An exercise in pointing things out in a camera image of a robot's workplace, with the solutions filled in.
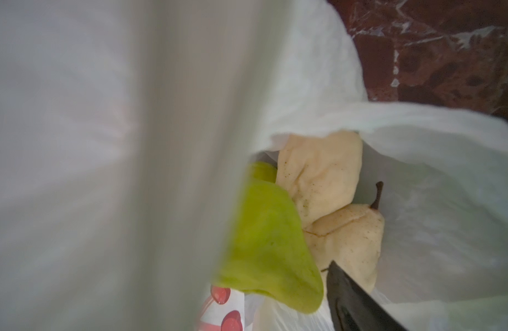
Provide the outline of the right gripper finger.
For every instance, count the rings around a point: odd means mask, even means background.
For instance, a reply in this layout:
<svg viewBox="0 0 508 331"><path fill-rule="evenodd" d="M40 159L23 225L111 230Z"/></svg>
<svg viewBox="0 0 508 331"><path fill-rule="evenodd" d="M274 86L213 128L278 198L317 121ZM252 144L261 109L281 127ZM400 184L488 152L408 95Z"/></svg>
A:
<svg viewBox="0 0 508 331"><path fill-rule="evenodd" d="M335 330L406 331L335 261L327 271L326 294Z"/></svg>

